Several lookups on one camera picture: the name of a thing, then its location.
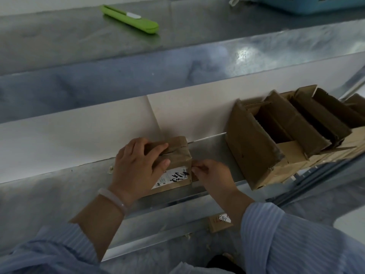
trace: blue plastic basket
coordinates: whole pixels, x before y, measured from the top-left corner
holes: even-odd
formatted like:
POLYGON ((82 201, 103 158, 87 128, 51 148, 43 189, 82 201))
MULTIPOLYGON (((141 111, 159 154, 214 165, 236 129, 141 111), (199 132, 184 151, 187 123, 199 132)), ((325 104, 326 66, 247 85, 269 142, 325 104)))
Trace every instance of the blue plastic basket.
POLYGON ((257 0, 260 3, 294 14, 312 14, 330 10, 355 8, 365 5, 365 0, 257 0))

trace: person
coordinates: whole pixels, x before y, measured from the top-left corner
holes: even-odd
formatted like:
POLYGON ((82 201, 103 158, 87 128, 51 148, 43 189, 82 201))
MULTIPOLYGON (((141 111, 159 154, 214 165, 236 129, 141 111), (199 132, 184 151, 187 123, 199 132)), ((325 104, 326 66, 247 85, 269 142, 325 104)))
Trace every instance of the person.
MULTIPOLYGON (((146 138, 133 139, 117 154, 108 192, 118 201, 99 194, 69 223, 41 229, 15 247, 0 273, 105 273, 99 264, 123 221, 124 206, 145 196, 170 163, 153 167, 168 144, 145 155, 147 143, 146 138)), ((220 162, 194 162, 192 171, 240 226, 247 273, 365 273, 365 247, 351 237, 285 214, 272 203, 255 202, 237 189, 229 168, 220 162)), ((171 273, 228 272, 180 263, 171 273)))

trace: white bangle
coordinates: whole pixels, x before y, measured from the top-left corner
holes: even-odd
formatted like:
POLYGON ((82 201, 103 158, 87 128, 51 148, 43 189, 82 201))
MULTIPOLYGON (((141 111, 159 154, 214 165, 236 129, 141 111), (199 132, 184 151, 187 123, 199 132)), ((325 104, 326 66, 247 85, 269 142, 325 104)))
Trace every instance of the white bangle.
POLYGON ((124 213, 124 216, 127 215, 128 209, 127 206, 118 198, 114 193, 107 189, 99 189, 98 193, 103 195, 105 198, 108 198, 112 201, 121 211, 124 213))

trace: label with handwritten number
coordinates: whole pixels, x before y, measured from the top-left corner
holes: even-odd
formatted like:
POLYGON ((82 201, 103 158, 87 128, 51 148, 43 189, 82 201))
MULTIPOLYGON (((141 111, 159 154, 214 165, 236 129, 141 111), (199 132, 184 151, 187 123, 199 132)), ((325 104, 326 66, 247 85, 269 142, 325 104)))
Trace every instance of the label with handwritten number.
POLYGON ((188 176, 189 173, 186 171, 185 166, 167 170, 164 172, 164 174, 162 174, 161 178, 157 181, 152 189, 185 180, 188 178, 188 176))
POLYGON ((229 218, 229 216, 224 213, 224 214, 221 214, 219 217, 218 217, 219 220, 221 221, 225 221, 225 222, 228 222, 230 223, 231 222, 231 219, 229 218))

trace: blue striped sleeve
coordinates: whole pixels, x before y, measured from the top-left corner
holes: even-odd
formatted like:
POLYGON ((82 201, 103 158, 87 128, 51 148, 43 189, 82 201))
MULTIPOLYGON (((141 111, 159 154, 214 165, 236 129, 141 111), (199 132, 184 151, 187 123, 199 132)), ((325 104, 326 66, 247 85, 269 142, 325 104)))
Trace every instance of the blue striped sleeve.
POLYGON ((246 272, 365 273, 365 246, 330 226, 285 214, 272 203, 251 204, 241 237, 246 272))
POLYGON ((79 225, 42 229, 18 245, 0 264, 0 273, 103 273, 94 246, 79 225))

